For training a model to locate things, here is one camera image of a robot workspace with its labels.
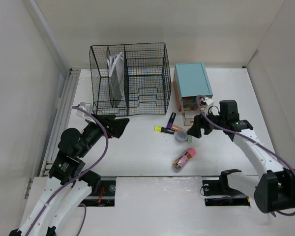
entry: yellow highlighter cap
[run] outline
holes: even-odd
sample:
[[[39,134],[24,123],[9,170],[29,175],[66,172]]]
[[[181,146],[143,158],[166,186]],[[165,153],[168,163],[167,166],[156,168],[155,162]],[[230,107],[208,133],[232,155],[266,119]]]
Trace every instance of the yellow highlighter cap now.
[[[161,132],[161,129],[162,129],[161,126],[156,126],[156,127],[155,127],[155,131],[157,131],[157,132]]]

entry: purple marker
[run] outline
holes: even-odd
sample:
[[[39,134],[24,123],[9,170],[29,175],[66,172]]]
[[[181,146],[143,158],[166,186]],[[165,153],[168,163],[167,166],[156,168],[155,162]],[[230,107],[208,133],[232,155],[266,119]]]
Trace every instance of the purple marker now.
[[[174,120],[175,120],[175,117],[176,117],[176,113],[173,112],[172,115],[171,115],[171,117],[169,118],[169,121],[167,123],[166,128],[168,128],[168,129],[171,129],[172,128],[173,123],[174,123]]]

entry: teal box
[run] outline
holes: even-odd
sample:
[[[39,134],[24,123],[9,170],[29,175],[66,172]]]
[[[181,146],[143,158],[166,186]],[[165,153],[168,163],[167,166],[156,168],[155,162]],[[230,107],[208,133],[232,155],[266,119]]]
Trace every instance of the teal box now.
[[[196,96],[213,97],[205,64],[203,62],[176,64],[174,89],[177,108],[182,111],[184,123],[185,125],[192,125],[194,114],[197,114],[197,111],[199,112]]]

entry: pink bottle cap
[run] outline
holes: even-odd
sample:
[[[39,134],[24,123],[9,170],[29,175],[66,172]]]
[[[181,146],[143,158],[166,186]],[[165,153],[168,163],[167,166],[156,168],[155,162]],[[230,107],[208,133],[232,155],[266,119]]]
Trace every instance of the pink bottle cap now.
[[[192,148],[192,147],[191,147],[191,148],[189,148],[189,149],[187,150],[187,152],[188,152],[188,153],[190,153],[190,155],[191,155],[191,156],[194,156],[194,155],[196,154],[196,151],[195,151],[195,149],[194,149],[194,148]]]

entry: black marker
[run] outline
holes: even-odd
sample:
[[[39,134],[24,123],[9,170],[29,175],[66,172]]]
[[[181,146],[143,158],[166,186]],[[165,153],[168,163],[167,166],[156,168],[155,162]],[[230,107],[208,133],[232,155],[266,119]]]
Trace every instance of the black marker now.
[[[175,117],[176,117],[176,113],[173,112],[172,115],[171,115],[171,117],[169,118],[169,121],[167,123],[166,128],[168,128],[168,129],[171,129],[172,128],[172,126],[174,124]]]
[[[175,131],[168,129],[168,128],[161,127],[161,126],[156,126],[155,131],[167,133],[167,134],[175,134]]]

